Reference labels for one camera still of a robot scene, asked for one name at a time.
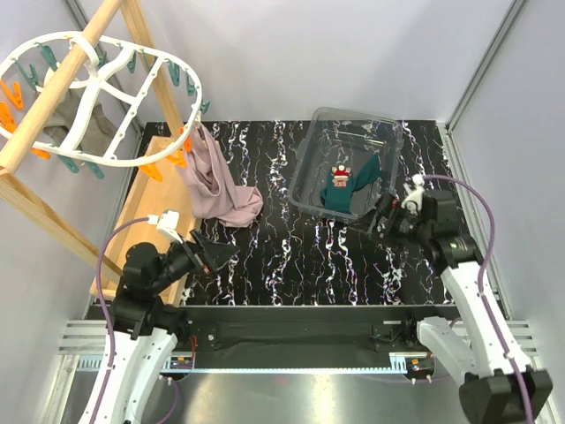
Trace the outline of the green sock with reindeer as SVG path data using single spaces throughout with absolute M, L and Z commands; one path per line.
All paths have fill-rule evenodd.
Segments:
M 344 164 L 333 166 L 328 173 L 326 186 L 320 191 L 323 206 L 334 212 L 349 214 L 356 184 L 357 179 L 351 167 Z

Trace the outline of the plain green sock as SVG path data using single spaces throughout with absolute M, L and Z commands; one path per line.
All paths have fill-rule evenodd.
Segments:
M 374 183 L 381 176 L 380 156 L 375 153 L 354 178 L 353 191 L 359 191 Z

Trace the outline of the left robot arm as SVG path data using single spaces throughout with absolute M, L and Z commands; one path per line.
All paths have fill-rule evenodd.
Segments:
M 174 237 L 166 252 L 149 242 L 125 255 L 117 294 L 107 308 L 107 336 L 82 423 L 139 423 L 162 367 L 190 341 L 188 314 L 161 292 L 186 275 L 212 276 L 238 254 L 199 231 Z

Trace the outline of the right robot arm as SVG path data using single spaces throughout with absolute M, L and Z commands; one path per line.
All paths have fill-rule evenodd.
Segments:
M 431 190 L 419 198 L 401 203 L 387 193 L 359 224 L 376 239 L 421 248 L 455 301 L 467 337 L 448 319 L 428 316 L 401 327 L 403 344 L 425 347 L 445 367 L 470 423 L 534 422 L 553 389 L 550 375 L 532 366 L 510 330 L 486 281 L 486 257 L 459 229 L 455 194 Z

